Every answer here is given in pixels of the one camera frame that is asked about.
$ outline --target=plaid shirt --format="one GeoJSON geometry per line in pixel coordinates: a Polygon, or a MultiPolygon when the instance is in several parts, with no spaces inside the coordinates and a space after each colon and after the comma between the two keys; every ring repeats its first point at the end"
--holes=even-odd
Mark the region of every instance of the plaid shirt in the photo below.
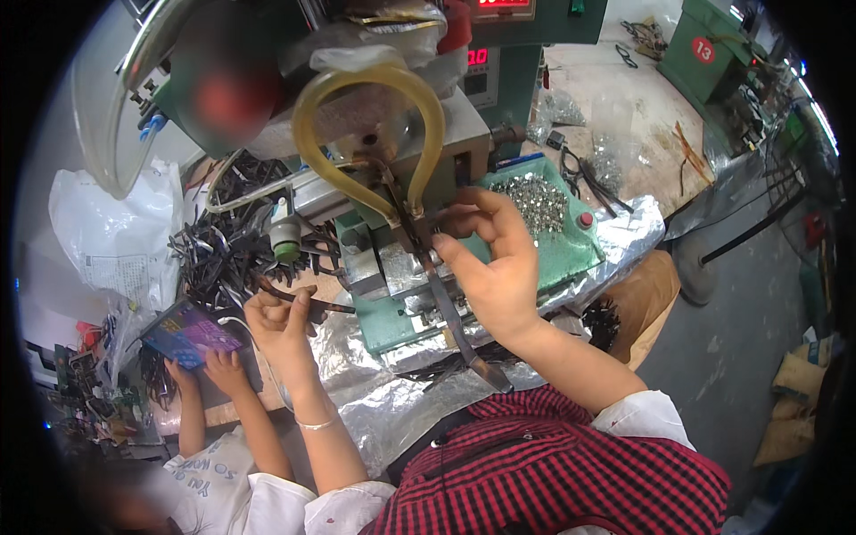
{"type": "Polygon", "coordinates": [[[665,438],[615,437],[556,389],[493,395],[407,465],[360,533],[715,533],[730,481],[665,438]]]}

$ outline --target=silver bracelet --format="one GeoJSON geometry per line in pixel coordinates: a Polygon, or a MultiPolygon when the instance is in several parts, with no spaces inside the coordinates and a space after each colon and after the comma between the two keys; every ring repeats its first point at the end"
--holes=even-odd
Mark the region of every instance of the silver bracelet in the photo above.
{"type": "Polygon", "coordinates": [[[330,427],[331,425],[335,424],[336,420],[338,420],[338,419],[339,419],[339,414],[337,413],[336,416],[334,416],[332,420],[330,420],[329,422],[324,422],[323,424],[319,424],[319,425],[302,424],[297,418],[294,419],[294,422],[297,425],[299,425],[301,429],[305,429],[307,431],[318,431],[319,429],[323,429],[325,427],[330,427]]]}

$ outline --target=red led display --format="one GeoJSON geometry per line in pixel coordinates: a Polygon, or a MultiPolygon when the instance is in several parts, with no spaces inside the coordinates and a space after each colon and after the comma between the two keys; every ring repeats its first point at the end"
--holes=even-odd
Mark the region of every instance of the red led display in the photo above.
{"type": "Polygon", "coordinates": [[[498,6],[527,6],[529,0],[479,0],[479,7],[495,8],[498,6]]]}
{"type": "Polygon", "coordinates": [[[487,49],[480,48],[477,51],[467,51],[467,65],[481,65],[487,63],[487,49]]]}

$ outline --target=white t-shirt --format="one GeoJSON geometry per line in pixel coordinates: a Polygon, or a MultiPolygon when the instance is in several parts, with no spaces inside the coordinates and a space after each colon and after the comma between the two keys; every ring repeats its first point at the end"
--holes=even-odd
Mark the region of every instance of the white t-shirt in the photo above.
{"type": "MultiPolygon", "coordinates": [[[[659,390],[631,394],[605,408],[591,427],[617,437],[687,439],[671,398],[659,390]]],[[[238,426],[189,459],[164,465],[182,488],[173,520],[184,532],[228,535],[349,535],[377,518],[395,492],[391,484],[365,481],[316,496],[294,482],[256,473],[238,426]]],[[[605,535],[599,526],[578,526],[559,535],[605,535]]]]}
{"type": "Polygon", "coordinates": [[[200,535],[298,535],[304,507],[317,498],[292,481],[258,473],[239,425],[198,454],[163,465],[178,484],[171,517],[200,535]]]}

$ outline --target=red button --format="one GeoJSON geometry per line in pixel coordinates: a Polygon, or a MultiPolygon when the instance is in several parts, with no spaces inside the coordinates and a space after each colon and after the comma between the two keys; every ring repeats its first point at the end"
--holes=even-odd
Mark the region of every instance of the red button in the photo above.
{"type": "Polygon", "coordinates": [[[588,229],[592,223],[594,223],[594,216],[590,212],[584,211],[580,215],[580,225],[588,229]]]}

